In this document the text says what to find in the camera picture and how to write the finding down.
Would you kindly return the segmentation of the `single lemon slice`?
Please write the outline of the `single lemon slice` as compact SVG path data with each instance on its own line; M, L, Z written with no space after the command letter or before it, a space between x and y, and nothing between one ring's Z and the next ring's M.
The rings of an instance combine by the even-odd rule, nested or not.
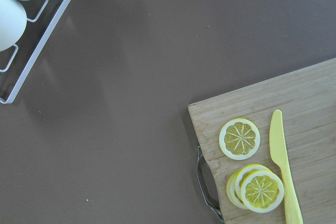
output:
M218 141L221 151L227 157L241 161L252 157L258 151L260 133L252 121L236 118L224 124Z

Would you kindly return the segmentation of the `lower stacked lemon slice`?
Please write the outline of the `lower stacked lemon slice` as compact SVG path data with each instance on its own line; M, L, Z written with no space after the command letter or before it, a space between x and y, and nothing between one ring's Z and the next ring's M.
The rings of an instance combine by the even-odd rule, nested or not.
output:
M229 179L226 183L226 194L230 202L240 209L247 209L244 205L243 201L238 196L237 188L239 187L239 183L243 181L243 179L250 173L257 170L266 170L270 172L264 165L260 164L250 164L242 167L240 170L232 173L229 176Z

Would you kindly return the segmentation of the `stacked lemon slice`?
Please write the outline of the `stacked lemon slice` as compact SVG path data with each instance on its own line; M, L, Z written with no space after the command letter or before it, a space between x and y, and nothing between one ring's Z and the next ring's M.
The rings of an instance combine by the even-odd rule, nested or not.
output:
M260 164L250 164L242 167L240 170L232 173L229 176L229 179L226 183L226 194L230 202L240 209L247 209L244 205L243 201L238 196L237 188L239 187L239 183L243 181L243 179L250 173L257 170L266 170L270 172L264 165Z
M280 205L285 190L281 179L273 172L258 170L245 177L240 194L241 200L249 210L264 214Z

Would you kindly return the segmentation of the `yellow plastic knife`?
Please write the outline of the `yellow plastic knife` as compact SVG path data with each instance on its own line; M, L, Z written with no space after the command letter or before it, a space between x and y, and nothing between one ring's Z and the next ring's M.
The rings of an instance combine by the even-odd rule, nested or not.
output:
M280 110L274 110L269 128L270 156L281 171L284 186L283 200L286 223L303 223L297 194L293 185L283 126L282 112Z

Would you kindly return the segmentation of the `top stacked lemon slice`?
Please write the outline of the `top stacked lemon slice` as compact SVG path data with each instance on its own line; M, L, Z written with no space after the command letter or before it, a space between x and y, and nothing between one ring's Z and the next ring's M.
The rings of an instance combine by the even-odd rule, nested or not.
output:
M264 214L280 205L285 190L281 179L273 172L258 170L245 177L240 194L241 200L249 210Z

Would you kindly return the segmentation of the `wooden cutting board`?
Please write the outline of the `wooden cutting board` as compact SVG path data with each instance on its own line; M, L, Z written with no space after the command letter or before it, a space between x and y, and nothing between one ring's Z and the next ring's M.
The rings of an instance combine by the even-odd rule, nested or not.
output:
M330 59L188 106L202 154L214 177L222 223L285 223L279 205L266 214L234 206L226 195L229 176L248 164L280 175L269 149L274 110L282 112L293 184L304 223L335 223L335 60ZM246 118L260 132L258 151L235 161L219 147L219 132L231 119Z

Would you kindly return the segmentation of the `pale white cup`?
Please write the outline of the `pale white cup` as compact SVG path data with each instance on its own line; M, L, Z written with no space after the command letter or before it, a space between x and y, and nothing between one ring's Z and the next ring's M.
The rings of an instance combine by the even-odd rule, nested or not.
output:
M17 0L1 0L1 51L14 45L27 25L26 11Z

